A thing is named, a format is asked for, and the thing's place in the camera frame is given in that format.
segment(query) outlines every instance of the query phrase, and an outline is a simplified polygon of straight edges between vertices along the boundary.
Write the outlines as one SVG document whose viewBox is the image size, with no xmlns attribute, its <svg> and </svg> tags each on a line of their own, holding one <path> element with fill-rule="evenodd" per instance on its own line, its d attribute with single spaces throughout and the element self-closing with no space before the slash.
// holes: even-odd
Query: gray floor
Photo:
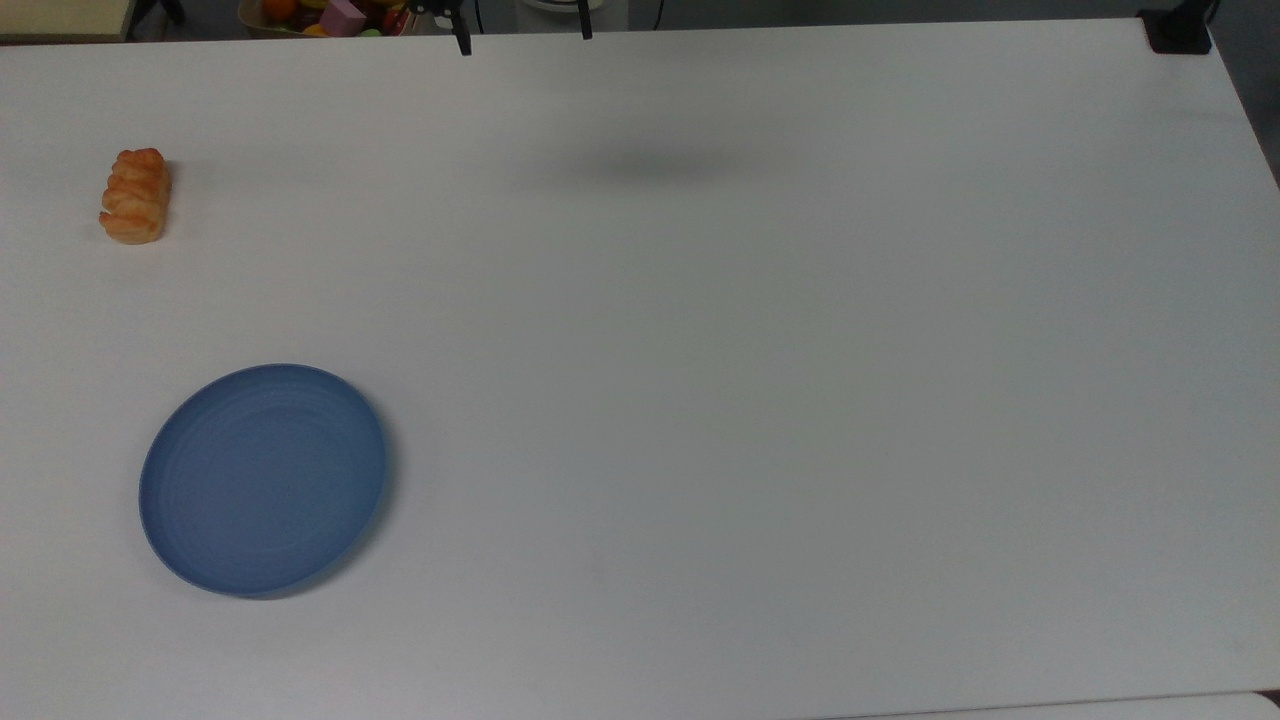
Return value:
<svg viewBox="0 0 1280 720">
<path fill-rule="evenodd" d="M 515 0 L 479 0 L 489 32 L 515 31 Z M 182 0 L 187 23 L 164 27 L 159 8 L 143 37 L 229 40 L 248 37 L 239 0 Z M 630 0 L 630 27 L 652 28 L 659 0 Z M 1011 20 L 1133 17 L 1172 0 L 667 0 L 663 29 L 803 24 Z M 1280 1 L 1222 0 L 1213 36 L 1280 182 Z"/>
</svg>

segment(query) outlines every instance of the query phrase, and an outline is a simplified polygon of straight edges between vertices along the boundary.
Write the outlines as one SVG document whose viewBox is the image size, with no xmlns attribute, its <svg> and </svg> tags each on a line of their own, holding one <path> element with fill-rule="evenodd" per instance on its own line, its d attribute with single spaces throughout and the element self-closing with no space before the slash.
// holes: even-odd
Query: fruit basket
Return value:
<svg viewBox="0 0 1280 720">
<path fill-rule="evenodd" d="M 396 36 L 415 33 L 419 22 L 417 15 L 403 13 L 401 22 L 392 22 L 399 19 L 399 5 L 388 6 L 387 0 L 364 0 L 358 1 L 358 4 L 370 15 L 369 27 L 378 29 L 378 35 Z M 306 3 L 298 3 L 297 0 L 241 0 L 236 14 L 241 24 L 244 26 L 244 29 L 248 31 L 250 37 L 253 38 L 325 37 L 325 35 L 314 31 L 315 27 L 319 27 L 320 10 L 306 8 Z M 274 12 L 276 17 L 283 17 L 287 13 L 289 19 L 273 20 L 269 12 Z"/>
</svg>

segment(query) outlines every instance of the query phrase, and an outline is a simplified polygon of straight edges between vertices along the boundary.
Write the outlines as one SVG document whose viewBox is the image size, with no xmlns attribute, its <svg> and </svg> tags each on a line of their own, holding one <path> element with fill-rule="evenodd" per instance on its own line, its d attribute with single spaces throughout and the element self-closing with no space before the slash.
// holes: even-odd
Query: table surface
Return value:
<svg viewBox="0 0 1280 720">
<path fill-rule="evenodd" d="M 1280 193 L 1216 54 L 1137 20 L 8 47 L 0 97 L 0 716 L 1280 687 Z M 142 146 L 172 223 L 124 247 L 96 205 Z M 274 361 L 371 398 L 389 503 L 324 583 L 210 594 L 138 470 Z"/>
<path fill-rule="evenodd" d="M 124 40 L 134 0 L 4 0 L 0 42 Z"/>
<path fill-rule="evenodd" d="M 1222 694 L 932 712 L 896 717 L 902 720 L 1280 720 L 1280 708 L 1257 694 Z"/>
</svg>

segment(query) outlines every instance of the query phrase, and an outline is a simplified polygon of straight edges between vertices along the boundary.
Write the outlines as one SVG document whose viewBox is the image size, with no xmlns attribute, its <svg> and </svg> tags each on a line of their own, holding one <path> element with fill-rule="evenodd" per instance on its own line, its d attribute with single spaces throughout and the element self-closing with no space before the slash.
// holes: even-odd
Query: black clamp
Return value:
<svg viewBox="0 0 1280 720">
<path fill-rule="evenodd" d="M 1147 42 L 1161 55 L 1208 55 L 1213 41 L 1208 23 L 1217 14 L 1219 0 L 1184 0 L 1172 10 L 1139 10 Z"/>
</svg>

